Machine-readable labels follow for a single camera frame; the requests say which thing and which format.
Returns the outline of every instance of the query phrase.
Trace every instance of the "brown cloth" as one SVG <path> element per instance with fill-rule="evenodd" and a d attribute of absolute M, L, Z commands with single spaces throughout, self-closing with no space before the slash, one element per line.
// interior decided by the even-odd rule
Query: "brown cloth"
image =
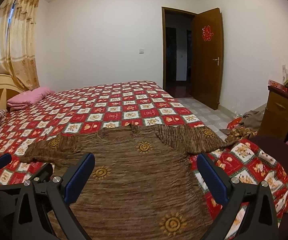
<path fill-rule="evenodd" d="M 257 132 L 251 131 L 249 128 L 245 127 L 236 127 L 232 129 L 226 137 L 225 141 L 228 142 L 229 144 L 238 142 L 242 138 L 252 138 L 253 136 L 257 135 Z"/>
<path fill-rule="evenodd" d="M 261 126 L 263 115 L 264 110 L 263 111 L 251 110 L 249 112 L 246 112 L 242 116 L 242 120 L 239 122 L 239 124 L 241 126 L 244 126 L 245 128 L 249 128 L 252 131 L 258 131 Z"/>
<path fill-rule="evenodd" d="M 183 152 L 224 145 L 207 127 L 129 125 L 31 144 L 22 161 L 55 162 L 62 169 L 54 175 L 62 175 L 83 153 L 95 155 L 94 171 L 70 206 L 93 240 L 189 240 L 200 239 L 212 219 Z"/>

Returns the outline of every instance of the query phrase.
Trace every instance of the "screw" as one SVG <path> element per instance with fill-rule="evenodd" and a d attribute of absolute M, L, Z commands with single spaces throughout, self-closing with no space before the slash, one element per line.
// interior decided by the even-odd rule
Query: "screw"
<path fill-rule="evenodd" d="M 24 181 L 24 186 L 29 186 L 30 184 L 31 184 L 31 181 L 29 179 Z"/>
<path fill-rule="evenodd" d="M 263 180 L 263 181 L 261 181 L 261 185 L 263 187 L 267 187 L 269 184 L 265 180 Z"/>
<path fill-rule="evenodd" d="M 56 176 L 56 177 L 53 178 L 53 182 L 54 183 L 58 183 L 60 181 L 61 181 L 61 177 L 60 176 Z"/>
<path fill-rule="evenodd" d="M 231 181 L 232 181 L 234 184 L 238 184 L 238 183 L 240 182 L 240 180 L 239 180 L 237 177 L 231 178 Z"/>

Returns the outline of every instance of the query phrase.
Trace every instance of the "clothes pile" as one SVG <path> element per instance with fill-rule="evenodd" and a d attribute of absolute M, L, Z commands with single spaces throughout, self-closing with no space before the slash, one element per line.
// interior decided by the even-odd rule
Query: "clothes pile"
<path fill-rule="evenodd" d="M 228 137 L 226 142 L 239 141 L 243 138 L 251 138 L 257 135 L 263 119 L 263 111 L 251 110 L 242 115 L 242 117 L 234 119 L 228 124 L 227 129 L 220 129 L 222 133 Z"/>

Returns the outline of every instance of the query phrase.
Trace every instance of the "pink pillow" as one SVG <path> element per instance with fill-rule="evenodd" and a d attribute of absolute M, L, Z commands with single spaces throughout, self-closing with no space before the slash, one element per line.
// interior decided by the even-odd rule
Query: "pink pillow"
<path fill-rule="evenodd" d="M 25 91 L 7 100 L 10 105 L 34 105 L 44 97 L 55 93 L 48 87 L 39 87 L 33 91 Z"/>
<path fill-rule="evenodd" d="M 13 112 L 13 111 L 16 111 L 16 110 L 23 110 L 23 109 L 26 109 L 28 107 L 29 107 L 29 105 L 12 106 L 9 111 Z"/>

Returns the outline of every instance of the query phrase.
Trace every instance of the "floor tile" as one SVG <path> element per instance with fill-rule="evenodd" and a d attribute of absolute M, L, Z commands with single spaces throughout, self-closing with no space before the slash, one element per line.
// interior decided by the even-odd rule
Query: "floor tile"
<path fill-rule="evenodd" d="M 208 128 L 212 129 L 213 132 L 218 132 L 219 129 L 217 127 L 215 127 L 214 125 L 208 125 Z"/>
<path fill-rule="evenodd" d="M 220 120 L 220 117 L 218 117 L 216 114 L 209 115 L 209 118 L 214 121 Z"/>
<path fill-rule="evenodd" d="M 221 127 L 221 129 L 226 129 L 227 122 L 221 122 L 221 123 L 219 123 L 219 126 Z"/>
<path fill-rule="evenodd" d="M 192 105 L 195 107 L 201 107 L 202 106 L 200 103 L 192 103 Z"/>
<path fill-rule="evenodd" d="M 226 135 L 220 132 L 219 129 L 225 129 L 227 127 L 227 123 L 232 120 L 230 117 L 223 114 L 220 110 L 212 110 L 194 98 L 178 98 L 177 100 L 186 108 L 189 108 L 199 120 L 211 128 L 221 139 L 226 138 Z"/>
<path fill-rule="evenodd" d="M 200 111 L 201 111 L 202 113 L 209 113 L 209 112 L 211 112 L 211 111 L 208 110 L 207 108 L 201 108 Z"/>
<path fill-rule="evenodd" d="M 203 116 L 198 116 L 197 118 L 200 119 L 202 122 L 208 122 L 208 120 Z"/>

